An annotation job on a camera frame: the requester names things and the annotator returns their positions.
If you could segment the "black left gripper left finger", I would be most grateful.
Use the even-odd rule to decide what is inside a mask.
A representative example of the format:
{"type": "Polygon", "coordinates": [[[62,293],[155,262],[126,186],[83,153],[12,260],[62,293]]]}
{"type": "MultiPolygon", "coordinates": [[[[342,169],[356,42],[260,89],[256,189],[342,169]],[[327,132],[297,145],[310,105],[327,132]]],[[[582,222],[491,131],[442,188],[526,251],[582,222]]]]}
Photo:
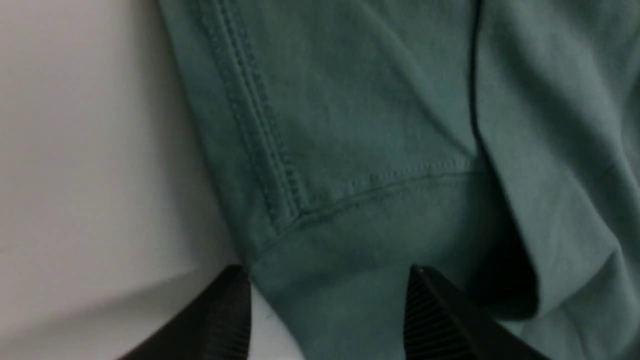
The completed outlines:
{"type": "Polygon", "coordinates": [[[124,360],[247,360],[252,290],[244,268],[228,265],[215,280],[124,360]]]}

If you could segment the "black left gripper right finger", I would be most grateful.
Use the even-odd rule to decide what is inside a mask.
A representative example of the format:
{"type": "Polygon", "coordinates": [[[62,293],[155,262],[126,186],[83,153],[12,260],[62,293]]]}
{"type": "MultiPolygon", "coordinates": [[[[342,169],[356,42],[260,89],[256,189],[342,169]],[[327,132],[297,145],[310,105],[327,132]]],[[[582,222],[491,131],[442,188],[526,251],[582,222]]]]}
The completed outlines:
{"type": "Polygon", "coordinates": [[[407,360],[545,360],[440,272],[413,265],[403,317],[407,360]]]}

